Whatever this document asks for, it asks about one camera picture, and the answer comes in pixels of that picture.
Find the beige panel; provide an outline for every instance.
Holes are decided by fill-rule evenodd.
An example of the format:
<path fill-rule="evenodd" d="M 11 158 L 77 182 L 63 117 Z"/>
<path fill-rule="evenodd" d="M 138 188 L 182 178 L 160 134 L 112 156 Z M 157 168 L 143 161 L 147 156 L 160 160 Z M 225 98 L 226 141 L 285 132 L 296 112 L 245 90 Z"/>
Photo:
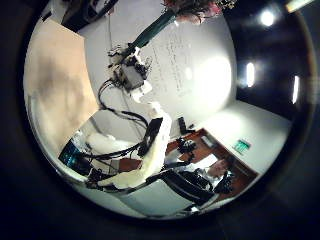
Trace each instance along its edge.
<path fill-rule="evenodd" d="M 48 19 L 34 32 L 24 75 L 25 95 L 34 100 L 37 132 L 55 156 L 95 112 L 84 38 Z"/>

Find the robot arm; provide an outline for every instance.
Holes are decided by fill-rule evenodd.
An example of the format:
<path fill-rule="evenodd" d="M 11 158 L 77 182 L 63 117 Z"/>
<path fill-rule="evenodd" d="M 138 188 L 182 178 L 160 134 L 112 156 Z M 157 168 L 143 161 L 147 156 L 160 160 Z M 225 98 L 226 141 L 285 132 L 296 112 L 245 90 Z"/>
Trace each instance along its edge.
<path fill-rule="evenodd" d="M 139 153 L 142 155 L 141 168 L 130 172 L 123 172 L 114 177 L 99 181 L 98 186 L 103 187 L 113 184 L 118 189 L 134 188 L 144 183 L 151 175 L 160 172 L 170 139 L 169 134 L 172 120 L 161 109 L 158 103 L 151 103 L 149 106 L 151 108 L 150 117 L 155 124 L 152 124 L 151 121 L 150 126 L 153 126 L 154 129 L 149 132 L 147 130 L 145 136 L 147 140 L 146 149 L 139 150 Z"/>

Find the black tube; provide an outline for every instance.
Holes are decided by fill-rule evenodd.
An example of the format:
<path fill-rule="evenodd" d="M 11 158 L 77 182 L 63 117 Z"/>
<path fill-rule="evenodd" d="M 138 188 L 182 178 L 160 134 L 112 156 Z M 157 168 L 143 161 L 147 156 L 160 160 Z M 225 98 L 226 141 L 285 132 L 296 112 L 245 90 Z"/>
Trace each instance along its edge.
<path fill-rule="evenodd" d="M 89 16 L 89 9 L 91 7 L 91 3 L 93 0 L 88 1 L 86 6 L 83 9 L 83 18 L 88 22 L 88 23 L 93 23 L 97 21 L 99 18 L 103 17 L 107 12 L 110 11 L 111 8 L 118 2 L 119 0 L 109 0 L 107 4 L 94 16 Z"/>

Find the white wall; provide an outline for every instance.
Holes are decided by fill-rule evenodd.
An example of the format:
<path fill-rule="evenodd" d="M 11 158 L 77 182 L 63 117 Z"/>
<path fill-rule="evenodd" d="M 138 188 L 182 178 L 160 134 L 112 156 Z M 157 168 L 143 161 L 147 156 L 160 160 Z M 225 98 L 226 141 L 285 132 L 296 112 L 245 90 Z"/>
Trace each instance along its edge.
<path fill-rule="evenodd" d="M 88 72 L 94 92 L 108 78 L 107 50 L 132 42 L 141 31 L 161 15 L 162 0 L 122 0 L 109 18 L 85 27 Z M 209 19 L 201 26 L 190 23 L 169 25 L 141 51 L 151 56 L 152 71 L 148 80 L 153 91 L 143 102 L 159 101 L 173 120 L 183 116 L 186 124 L 198 124 L 235 99 L 236 59 L 229 28 L 223 17 Z M 145 109 L 127 99 L 120 91 L 106 91 L 103 99 L 109 106 L 128 109 L 147 116 Z M 136 142 L 139 134 L 132 123 L 110 114 L 95 116 L 104 132 L 118 139 Z M 174 122 L 171 136 L 179 135 Z"/>
<path fill-rule="evenodd" d="M 204 127 L 252 170 L 264 174 L 282 149 L 291 123 L 271 112 L 235 101 L 203 122 Z M 243 139 L 251 144 L 242 155 L 232 147 Z"/>

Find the exit sign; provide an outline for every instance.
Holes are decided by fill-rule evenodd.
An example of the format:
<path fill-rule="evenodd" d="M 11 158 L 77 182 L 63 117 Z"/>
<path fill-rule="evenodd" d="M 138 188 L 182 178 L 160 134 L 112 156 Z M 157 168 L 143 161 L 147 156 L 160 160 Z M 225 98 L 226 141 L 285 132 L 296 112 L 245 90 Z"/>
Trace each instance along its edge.
<path fill-rule="evenodd" d="M 238 140 L 237 143 L 233 146 L 233 149 L 236 150 L 239 154 L 243 155 L 246 151 L 249 150 L 251 144 L 242 139 Z"/>

